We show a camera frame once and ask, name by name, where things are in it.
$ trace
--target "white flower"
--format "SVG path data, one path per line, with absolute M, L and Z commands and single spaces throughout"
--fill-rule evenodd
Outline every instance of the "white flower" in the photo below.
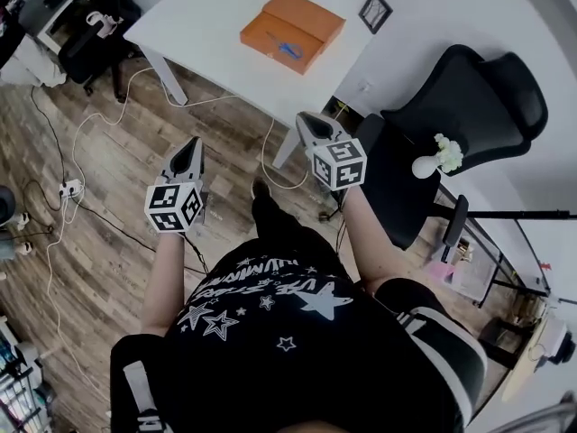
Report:
M 461 167 L 463 164 L 463 153 L 459 143 L 450 141 L 442 134 L 436 134 L 435 141 L 439 145 L 439 152 L 436 154 L 436 158 L 439 160 L 441 170 L 444 173 L 450 173 Z

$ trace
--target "white cable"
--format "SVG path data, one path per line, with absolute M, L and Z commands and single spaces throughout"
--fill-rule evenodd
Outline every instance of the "white cable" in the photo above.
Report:
M 64 339 L 64 336 L 60 330 L 60 321 L 61 321 L 61 317 L 60 317 L 60 309 L 58 308 L 58 305 L 56 304 L 56 302 L 54 301 L 54 299 L 52 298 L 52 296 L 50 295 L 50 287 L 52 285 L 52 279 L 54 277 L 54 271 L 52 270 L 52 263 L 50 260 L 50 248 L 54 245 L 58 245 L 60 244 L 60 242 L 62 241 L 62 236 L 64 236 L 64 226 L 65 225 L 71 225 L 74 222 L 74 219 L 76 218 L 76 214 L 78 212 L 78 208 L 80 207 L 80 203 L 82 202 L 82 199 L 84 198 L 84 195 L 86 193 L 86 188 L 87 188 L 87 178 L 86 175 L 84 174 L 84 171 L 82 171 L 82 168 L 78 165 L 78 162 L 76 161 L 76 141 L 78 139 L 78 135 L 80 133 L 80 129 L 84 126 L 84 124 L 86 122 L 88 122 L 90 119 L 92 119 L 93 117 L 100 117 L 105 123 L 111 125 L 111 126 L 116 126 L 118 124 L 120 124 L 120 122 L 122 121 L 123 117 L 124 117 L 124 112 L 126 111 L 126 106 L 128 105 L 128 98 L 130 95 L 130 86 L 133 83 L 133 80 L 136 76 L 138 76 L 139 74 L 142 74 L 143 72 L 146 72 L 147 70 L 153 70 L 154 68 L 147 68 L 147 69 L 142 69 L 139 70 L 138 72 L 135 72 L 131 77 L 130 80 L 128 81 L 128 87 L 126 89 L 126 101 L 124 101 L 124 105 L 123 105 L 123 110 L 120 113 L 120 116 L 118 117 L 118 119 L 114 122 L 112 122 L 111 120 L 109 120 L 108 118 L 106 118 L 103 114 L 97 112 L 94 114 L 89 115 L 86 119 L 84 119 L 82 121 L 82 123 L 78 126 L 78 129 L 76 131 L 76 134 L 74 135 L 74 141 L 72 142 L 72 161 L 74 162 L 74 164 L 76 165 L 76 167 L 78 168 L 78 171 L 80 172 L 80 175 L 82 175 L 82 188 L 80 190 L 80 199 L 78 200 L 76 207 L 74 208 L 74 212 L 72 213 L 72 218 L 70 220 L 66 219 L 66 209 L 68 207 L 68 203 L 69 200 L 71 199 L 70 196 L 66 196 L 63 198 L 62 201 L 62 227 L 60 229 L 60 235 L 59 238 L 56 242 L 49 244 L 46 247 L 46 257 L 48 259 L 48 267 L 50 269 L 50 277 L 48 279 L 48 286 L 46 288 L 46 294 L 48 295 L 48 298 L 50 300 L 50 303 L 52 304 L 52 307 L 54 307 L 54 310 L 56 311 L 56 316 L 57 316 L 57 326 L 56 326 L 56 332 L 60 338 L 60 340 L 62 341 L 62 343 L 64 344 L 64 346 L 66 347 L 66 349 L 68 350 L 70 356 L 72 357 L 72 359 L 74 360 L 74 362 L 76 363 L 76 366 L 78 368 L 78 371 L 80 372 L 80 374 L 87 380 L 87 382 L 90 384 L 90 386 L 92 386 L 92 388 L 95 389 L 95 391 L 102 396 L 102 398 L 108 402 L 110 402 L 110 399 L 100 391 L 100 389 L 92 382 L 92 380 L 87 376 L 87 374 L 82 370 L 82 367 L 80 366 L 80 363 L 78 362 L 78 359 L 74 356 L 74 353 L 72 352 L 72 348 L 70 347 L 70 345 L 67 343 L 67 341 Z M 227 99 L 227 98 L 231 98 L 231 97 L 237 97 L 234 95 L 230 95 L 228 97 L 218 97 L 218 98 L 214 98 L 214 99 L 208 99 L 207 101 L 199 101 L 197 103 L 191 104 L 191 105 L 175 105 L 174 103 L 172 103 L 169 99 L 169 95 L 168 92 L 166 90 L 166 87 L 164 86 L 164 83 L 162 82 L 162 80 L 160 81 L 160 84 L 162 85 L 162 88 L 164 89 L 164 94 L 167 98 L 167 101 L 169 102 L 169 104 L 171 106 L 174 107 L 192 107 L 192 106 L 198 106 L 198 105 L 203 105 L 205 103 L 211 103 L 213 101 L 219 101 L 221 99 Z
M 237 95 L 229 95 L 228 97 L 215 97 L 213 99 L 207 99 L 206 101 L 199 101 L 198 103 L 193 103 L 191 105 L 175 105 L 172 101 L 170 101 L 169 98 L 169 92 L 166 89 L 166 86 L 164 85 L 164 82 L 162 81 L 162 79 L 160 80 L 160 84 L 162 85 L 162 89 L 164 90 L 164 96 L 166 97 L 166 100 L 169 102 L 169 104 L 172 107 L 191 107 L 191 106 L 198 106 L 198 105 L 203 105 L 205 103 L 212 103 L 213 101 L 219 101 L 221 99 L 228 99 L 229 97 L 238 97 Z
M 90 380 L 90 377 L 88 377 L 86 375 L 86 373 L 82 370 L 82 367 L 80 367 L 80 363 L 78 362 L 78 359 L 74 356 L 74 353 L 72 352 L 72 348 L 70 348 L 69 344 L 64 339 L 64 336 L 62 335 L 62 332 L 60 331 L 60 321 L 61 321 L 60 310 L 59 310 L 58 306 L 56 305 L 56 302 L 52 299 L 52 296 L 50 295 L 50 286 L 52 285 L 52 278 L 54 277 L 54 271 L 52 270 L 52 262 L 50 261 L 50 248 L 54 245 L 60 244 L 60 242 L 62 241 L 62 236 L 64 235 L 64 226 L 67 224 L 66 223 L 66 208 L 68 207 L 68 205 L 69 205 L 69 198 L 64 198 L 64 200 L 62 201 L 62 209 L 61 209 L 62 210 L 62 222 L 63 223 L 62 223 L 62 228 L 60 229 L 60 235 L 58 237 L 58 241 L 53 242 L 52 244 L 49 244 L 46 247 L 46 257 L 48 258 L 48 268 L 50 269 L 50 277 L 48 279 L 48 286 L 46 287 L 46 295 L 48 295 L 48 299 L 50 300 L 52 307 L 54 307 L 54 310 L 56 311 L 56 316 L 57 316 L 56 333 L 58 334 L 58 336 L 60 337 L 60 340 L 62 340 L 62 343 L 64 344 L 64 346 L 68 350 L 68 352 L 69 352 L 70 356 L 72 357 L 72 359 L 74 360 L 74 362 L 76 363 L 78 371 L 82 374 L 82 376 L 85 379 L 87 379 L 88 383 L 90 383 L 90 385 L 92 385 L 92 388 L 94 388 L 100 396 L 102 396 L 105 400 L 110 402 L 110 399 L 104 393 L 102 393 L 96 385 L 94 385 L 92 380 Z M 72 221 L 74 221 L 74 216 L 72 216 L 70 223 L 72 223 Z
M 267 145 L 267 141 L 269 140 L 269 136 L 270 136 L 270 132 L 272 132 L 272 127 L 274 126 L 274 118 L 272 119 L 272 122 L 270 123 L 270 128 L 269 131 L 267 132 L 267 135 L 264 137 L 264 141 L 262 142 L 262 150 L 261 150 L 261 166 L 262 166 L 262 171 L 264 171 L 264 175 L 270 180 L 270 182 L 272 184 L 274 184 L 275 186 L 281 188 L 281 189 L 296 189 L 296 188 L 300 188 L 303 184 L 305 184 L 305 181 L 307 181 L 308 178 L 308 170 L 307 173 L 305 173 L 305 177 L 300 181 L 300 183 L 298 183 L 295 186 L 282 186 L 281 184 L 277 183 L 275 180 L 273 180 L 270 176 L 269 173 L 267 173 L 267 169 L 264 167 L 264 148 Z

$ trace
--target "black shoe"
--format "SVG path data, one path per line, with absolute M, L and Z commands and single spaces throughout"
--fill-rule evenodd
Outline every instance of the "black shoe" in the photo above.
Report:
M 254 180 L 252 180 L 251 196 L 252 199 L 256 199 L 261 196 L 270 197 L 269 185 L 261 177 L 256 177 Z

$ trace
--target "black cable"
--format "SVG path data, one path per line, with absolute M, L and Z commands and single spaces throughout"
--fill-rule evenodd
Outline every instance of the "black cable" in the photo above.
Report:
M 341 233 L 341 240 L 339 241 L 338 252 L 337 252 L 337 253 L 340 253 L 340 252 L 341 252 L 341 246 L 343 245 L 343 239 L 344 239 L 344 235 L 345 235 L 345 234 L 346 234 L 346 225 L 344 225 L 343 232 Z
M 28 214 L 28 216 L 30 217 L 31 220 L 33 220 L 35 223 L 38 223 L 40 226 L 45 227 L 48 231 L 46 232 L 46 234 L 50 234 L 53 230 L 54 230 L 54 226 L 51 225 L 46 225 L 45 223 L 42 223 L 42 221 L 40 221 L 37 217 L 33 216 L 30 212 L 30 209 L 28 208 L 28 205 L 26 203 L 27 201 L 27 193 L 26 190 L 30 187 L 30 185 L 32 184 L 36 184 L 38 186 L 38 188 L 40 188 L 40 191 L 42 193 L 42 197 L 44 198 L 44 202 L 46 202 L 46 205 L 49 207 L 50 210 L 52 210 L 53 212 L 60 212 L 60 209 L 62 208 L 62 200 L 60 201 L 60 207 L 58 208 L 54 208 L 50 202 L 48 201 L 48 199 L 46 198 L 46 193 L 44 192 L 44 188 L 41 186 L 40 182 L 38 180 L 30 180 L 26 183 L 26 186 L 24 186 L 24 189 L 22 191 L 23 194 L 23 205 L 24 205 L 24 212 L 26 212 Z
M 344 235 L 343 228 L 344 228 L 344 218 L 343 218 L 343 221 L 341 222 L 341 225 L 339 226 L 339 230 L 336 232 L 336 242 L 334 243 L 334 251 L 336 252 L 337 255 L 339 254 L 339 250 L 341 249 L 339 237 L 341 236 L 341 231 L 343 231 L 343 235 Z
M 205 274 L 208 274 L 208 267 L 206 266 L 206 262 L 205 262 L 205 257 L 203 256 L 203 254 L 197 249 L 197 247 L 190 241 L 190 239 L 187 238 L 186 235 L 182 235 L 182 237 L 184 237 L 184 240 L 187 241 L 188 245 L 190 245 L 192 247 L 192 250 L 195 251 L 195 253 L 197 254 L 198 260 L 200 261 L 200 264 L 202 264 L 203 269 L 205 270 Z
M 33 93 L 34 93 L 34 87 L 32 87 L 32 90 L 30 90 L 30 99 L 34 103 L 36 110 L 39 113 L 41 113 L 42 115 L 44 115 L 46 122 L 48 122 L 48 125 L 49 125 L 50 129 L 52 130 L 52 134 L 54 135 L 54 139 L 56 140 L 56 145 L 58 146 L 58 152 L 60 153 L 60 165 L 62 165 L 62 184 L 64 184 L 66 182 L 66 180 L 65 180 L 66 175 L 64 174 L 64 157 L 62 156 L 62 149 L 60 148 L 60 141 L 58 139 L 58 136 L 56 135 L 56 131 L 54 130 L 52 123 L 50 122 L 50 119 L 48 118 L 48 116 L 46 114 L 44 114 L 43 111 L 41 111 L 41 109 L 36 104 L 36 101 L 34 101 L 34 94 Z
M 137 239 L 136 237 L 129 235 L 128 233 L 126 233 L 123 229 L 119 228 L 117 225 L 115 225 L 114 223 L 112 223 L 111 221 L 108 221 L 106 218 L 104 218 L 102 215 L 100 215 L 98 212 L 96 212 L 95 210 L 93 210 L 92 208 L 88 208 L 86 206 L 83 206 L 80 202 L 76 201 L 74 198 L 71 198 L 74 203 L 76 205 L 78 205 L 80 208 L 84 208 L 86 211 L 93 213 L 94 215 L 96 215 L 98 218 L 100 218 L 103 221 L 106 221 L 106 223 L 108 225 L 110 225 L 111 227 L 113 227 L 114 229 L 116 229 L 117 231 L 121 232 L 122 234 L 124 234 L 126 237 L 128 237 L 129 239 L 132 239 L 135 243 L 139 244 L 140 246 L 144 247 L 147 250 L 150 250 L 151 252 L 155 252 L 156 250 L 153 249 L 152 247 L 149 247 L 148 245 L 146 245 L 143 241 L 141 241 L 140 239 Z M 190 270 L 193 272 L 198 272 L 200 274 L 207 274 L 207 272 L 202 272 L 200 270 L 195 270 L 194 268 L 189 268 L 188 266 L 184 267 L 185 270 Z
M 14 237 L 8 237 L 7 239 L 1 239 L 0 241 L 13 241 L 14 239 L 20 239 L 22 237 L 34 237 L 35 235 L 51 235 L 52 231 L 40 231 L 39 233 L 32 233 L 31 235 L 15 235 Z

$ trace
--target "black chair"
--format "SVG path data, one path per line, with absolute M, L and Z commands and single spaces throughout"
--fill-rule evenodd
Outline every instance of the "black chair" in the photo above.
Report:
M 4 26 L 4 32 L 0 35 L 0 69 L 10 60 L 26 32 L 5 7 L 0 6 L 0 24 Z
M 124 39 L 124 33 L 140 17 L 140 9 L 131 0 L 93 0 L 101 14 L 111 16 L 115 21 L 122 21 L 115 31 L 102 39 L 97 34 L 102 23 L 91 26 L 82 25 L 62 46 L 59 59 L 70 78 L 84 84 L 87 95 L 92 94 L 92 83 L 109 67 L 112 69 L 114 96 L 123 103 L 126 96 L 120 92 L 120 63 L 131 58 L 135 52 L 133 46 Z
M 362 189 L 393 244 L 407 249 L 428 217 L 452 221 L 453 231 L 445 234 L 445 241 L 452 242 L 458 241 L 467 217 L 463 196 L 455 209 L 434 203 L 439 172 L 425 180 L 412 174 L 417 157 L 436 153 L 436 134 L 455 140 L 463 150 L 463 165 L 452 176 L 527 153 L 548 113 L 539 86 L 516 54 L 485 61 L 472 49 L 454 45 L 405 106 L 381 115 L 367 116 L 356 134 L 368 155 Z

